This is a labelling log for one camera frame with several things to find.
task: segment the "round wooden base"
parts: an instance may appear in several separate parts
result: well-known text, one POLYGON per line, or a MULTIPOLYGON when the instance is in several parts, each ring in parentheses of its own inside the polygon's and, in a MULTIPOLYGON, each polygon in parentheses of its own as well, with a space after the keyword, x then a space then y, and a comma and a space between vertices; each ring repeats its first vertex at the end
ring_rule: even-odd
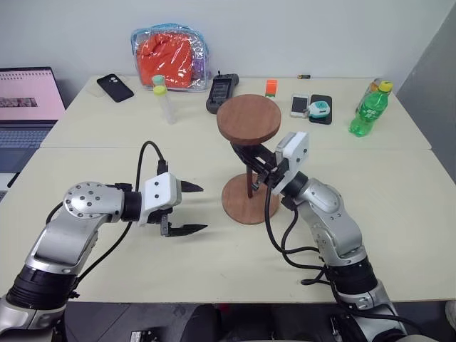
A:
MULTIPOLYGON (((247 174, 237 175, 228 181, 222 192, 222 204, 225 212, 234 220, 243 224, 264 222, 264 200, 266 185, 261 184, 253 197, 247 196, 247 174)), ((279 196, 271 196, 269 216, 272 217, 279 208, 279 196)))

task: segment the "orange cloth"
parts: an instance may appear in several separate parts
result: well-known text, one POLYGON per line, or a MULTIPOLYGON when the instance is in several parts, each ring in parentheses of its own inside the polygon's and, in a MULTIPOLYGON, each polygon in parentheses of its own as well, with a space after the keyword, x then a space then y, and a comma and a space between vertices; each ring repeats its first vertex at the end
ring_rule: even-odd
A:
POLYGON ((190 38, 181 33, 158 33, 143 41, 137 52, 142 84, 163 75, 168 88, 188 88, 192 81, 190 38))

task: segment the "laptop screen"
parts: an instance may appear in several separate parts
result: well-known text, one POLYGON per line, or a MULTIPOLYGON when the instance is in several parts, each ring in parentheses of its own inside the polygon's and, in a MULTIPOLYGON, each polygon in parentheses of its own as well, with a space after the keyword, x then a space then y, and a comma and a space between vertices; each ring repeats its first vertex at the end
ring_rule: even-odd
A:
POLYGON ((64 111, 51 68, 0 69, 0 121, 58 120, 64 111))

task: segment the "green bottle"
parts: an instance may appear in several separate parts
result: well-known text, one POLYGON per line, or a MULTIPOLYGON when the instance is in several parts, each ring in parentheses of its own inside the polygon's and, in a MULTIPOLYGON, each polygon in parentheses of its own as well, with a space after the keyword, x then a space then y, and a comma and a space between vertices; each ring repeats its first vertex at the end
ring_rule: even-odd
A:
POLYGON ((393 89, 393 84, 389 81, 381 81, 378 90, 366 96, 363 103, 356 112, 356 118, 348 129, 357 137, 367 135, 377 120, 388 106, 388 94, 393 89))

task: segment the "black phone case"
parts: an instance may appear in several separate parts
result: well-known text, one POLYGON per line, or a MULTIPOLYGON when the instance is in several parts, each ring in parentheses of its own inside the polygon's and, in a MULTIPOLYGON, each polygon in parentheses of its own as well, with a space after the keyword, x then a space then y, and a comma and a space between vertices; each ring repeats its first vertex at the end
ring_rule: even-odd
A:
POLYGON ((97 83, 115 102, 122 102, 134 95, 131 89, 113 73, 99 78, 97 83))
POLYGON ((326 95, 312 95, 311 97, 311 103, 314 103, 316 101, 326 101, 329 104, 329 114, 325 118, 320 118, 320 119, 315 119, 315 118, 309 118, 309 121, 311 123, 322 123, 324 125, 329 125, 330 123, 333 122, 333 98, 331 96, 326 96, 326 95))

